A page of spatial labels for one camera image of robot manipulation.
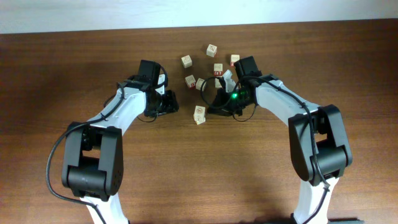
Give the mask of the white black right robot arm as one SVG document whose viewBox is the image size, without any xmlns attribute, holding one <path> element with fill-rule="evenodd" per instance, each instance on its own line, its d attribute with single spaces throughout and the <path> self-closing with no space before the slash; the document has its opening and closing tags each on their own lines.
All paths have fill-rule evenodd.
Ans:
<svg viewBox="0 0 398 224">
<path fill-rule="evenodd" d="M 290 159 L 301 180 L 290 221 L 329 223 L 333 189 L 353 161 L 340 110 L 335 105 L 311 103 L 276 76 L 262 74 L 252 56 L 238 60 L 234 68 L 237 81 L 230 71 L 217 77 L 221 87 L 208 113 L 241 116 L 245 107 L 254 105 L 277 116 L 289 129 Z"/>
</svg>

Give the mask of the yellow blue wooden block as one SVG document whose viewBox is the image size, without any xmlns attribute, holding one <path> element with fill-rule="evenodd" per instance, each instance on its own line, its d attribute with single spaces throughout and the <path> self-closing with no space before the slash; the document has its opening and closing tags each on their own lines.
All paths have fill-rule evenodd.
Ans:
<svg viewBox="0 0 398 224">
<path fill-rule="evenodd" d="M 195 117 L 204 117 L 206 108 L 204 106 L 196 106 L 194 116 Z"/>
</svg>

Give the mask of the yellow O wooden block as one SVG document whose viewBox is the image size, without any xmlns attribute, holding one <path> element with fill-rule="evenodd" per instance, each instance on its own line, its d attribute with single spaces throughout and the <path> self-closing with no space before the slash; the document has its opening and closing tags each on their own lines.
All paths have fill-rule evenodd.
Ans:
<svg viewBox="0 0 398 224">
<path fill-rule="evenodd" d="M 193 115 L 193 119 L 197 125 L 202 124 L 206 121 L 206 118 L 203 115 L 195 114 Z"/>
</svg>

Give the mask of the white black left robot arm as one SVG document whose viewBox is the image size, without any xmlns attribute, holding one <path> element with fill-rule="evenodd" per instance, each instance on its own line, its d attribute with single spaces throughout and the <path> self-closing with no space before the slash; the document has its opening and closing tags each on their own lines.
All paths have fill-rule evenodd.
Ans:
<svg viewBox="0 0 398 224">
<path fill-rule="evenodd" d="M 86 205 L 95 223 L 129 223 L 118 190 L 124 174 L 123 134 L 143 114 L 155 121 L 178 111 L 168 76 L 157 62 L 141 60 L 137 75 L 117 84 L 116 94 L 95 117 L 72 122 L 62 136 L 62 184 Z"/>
</svg>

